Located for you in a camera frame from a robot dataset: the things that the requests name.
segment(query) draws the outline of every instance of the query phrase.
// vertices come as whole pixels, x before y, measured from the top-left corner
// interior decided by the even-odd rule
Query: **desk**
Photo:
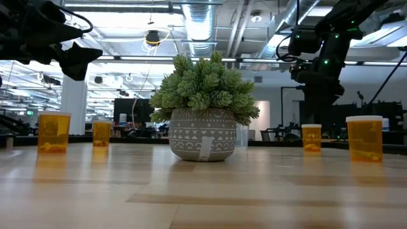
[[[185,162],[168,145],[70,144],[0,151],[2,228],[406,228],[407,157],[349,162],[302,148],[237,149]]]

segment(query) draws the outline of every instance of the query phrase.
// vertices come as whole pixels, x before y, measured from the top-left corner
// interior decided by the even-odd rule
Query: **green plant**
[[[178,55],[174,66],[176,70],[164,78],[150,100],[154,108],[160,108],[151,114],[151,121],[170,120],[175,108],[223,108],[233,112],[235,121],[243,125],[249,125],[250,118],[259,117],[260,110],[250,95],[254,83],[242,81],[237,69],[225,69],[222,53],[212,53],[210,60],[200,58],[195,65],[190,58]]]

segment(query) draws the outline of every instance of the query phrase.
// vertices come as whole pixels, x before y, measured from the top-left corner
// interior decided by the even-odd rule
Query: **pipe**
[[[287,9],[273,16],[270,22],[270,41],[272,40],[274,34],[281,28],[283,22],[290,26],[296,25],[297,19],[297,7],[300,10],[300,16],[298,23],[301,23],[305,17],[311,12],[311,10],[319,3],[320,0],[298,0],[299,6],[297,6],[297,0],[290,0],[287,5]],[[275,49],[277,44],[268,42],[263,49],[258,53],[257,58],[261,59],[271,59],[275,55]]]
[[[247,25],[247,21],[249,21],[250,14],[252,13],[252,8],[253,8],[254,2],[255,2],[255,0],[249,0],[249,4],[247,5],[247,8],[246,8],[246,14],[244,15],[244,18],[243,18],[242,26],[240,27],[239,34],[237,35],[237,38],[236,38],[236,44],[233,47],[233,51],[231,53],[232,57],[236,56],[237,50],[239,49],[240,42],[242,40],[243,33],[244,33],[244,30]]]
[[[184,4],[181,6],[185,15],[185,28],[188,39],[207,41],[212,38],[214,28],[214,12],[212,5]],[[193,57],[209,57],[213,51],[213,44],[190,43]]]
[[[240,16],[242,14],[243,4],[244,4],[244,0],[239,0],[239,4],[237,5],[237,10],[236,10],[236,19],[235,19],[235,21],[233,23],[233,26],[232,26],[232,29],[231,29],[231,34],[230,34],[229,43],[228,43],[228,49],[226,51],[225,57],[229,57],[229,54],[230,54],[230,51],[231,51],[231,46],[233,44],[233,40],[235,39],[237,26],[239,25],[239,22],[240,22]]]

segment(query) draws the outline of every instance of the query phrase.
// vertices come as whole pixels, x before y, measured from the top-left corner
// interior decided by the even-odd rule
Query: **gray ceramic pot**
[[[169,140],[172,152],[184,160],[222,161],[235,150],[233,113],[216,108],[204,111],[175,109],[171,116]]]

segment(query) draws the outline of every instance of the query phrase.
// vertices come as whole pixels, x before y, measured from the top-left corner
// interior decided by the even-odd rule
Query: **ductwork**
[[[188,39],[207,41],[212,38],[215,14],[213,5],[184,4],[182,9],[185,15]],[[213,44],[190,43],[190,52],[194,57],[209,57],[213,49]]]
[[[304,18],[311,12],[312,8],[314,8],[319,3],[319,1],[320,0],[300,0],[300,4],[297,6],[297,0],[290,0],[288,2],[287,9],[284,12],[273,16],[269,26],[271,39],[267,43],[267,45],[265,45],[265,47],[258,53],[257,58],[270,59],[274,56],[277,44],[271,42],[272,37],[281,28],[284,22],[293,27],[296,25],[297,7],[299,7],[300,10],[298,23],[301,23]]]

